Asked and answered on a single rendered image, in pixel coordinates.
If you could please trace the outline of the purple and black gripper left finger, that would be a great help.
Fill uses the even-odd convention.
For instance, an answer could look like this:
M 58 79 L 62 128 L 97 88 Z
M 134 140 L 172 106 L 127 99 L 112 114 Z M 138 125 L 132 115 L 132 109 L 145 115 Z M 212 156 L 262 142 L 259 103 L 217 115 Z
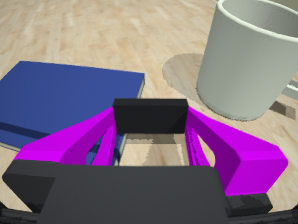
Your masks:
M 104 134 L 91 165 L 111 165 L 116 132 L 114 111 L 110 107 L 90 119 L 23 146 L 13 160 L 86 164 L 88 151 Z

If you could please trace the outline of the pale grey mug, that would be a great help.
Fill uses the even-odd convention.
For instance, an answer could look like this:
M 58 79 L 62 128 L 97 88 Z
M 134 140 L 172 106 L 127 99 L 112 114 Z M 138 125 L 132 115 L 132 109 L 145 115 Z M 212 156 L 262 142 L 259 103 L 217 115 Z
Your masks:
M 197 80 L 207 106 L 259 118 L 280 94 L 298 100 L 297 71 L 298 12 L 268 0 L 217 2 Z

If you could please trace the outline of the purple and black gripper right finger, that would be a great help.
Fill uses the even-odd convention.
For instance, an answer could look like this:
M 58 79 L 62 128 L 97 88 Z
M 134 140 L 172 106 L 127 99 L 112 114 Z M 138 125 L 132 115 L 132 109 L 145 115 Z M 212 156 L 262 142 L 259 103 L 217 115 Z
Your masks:
M 190 166 L 210 166 L 197 134 L 215 155 L 226 196 L 266 193 L 288 166 L 278 146 L 189 107 L 185 140 Z

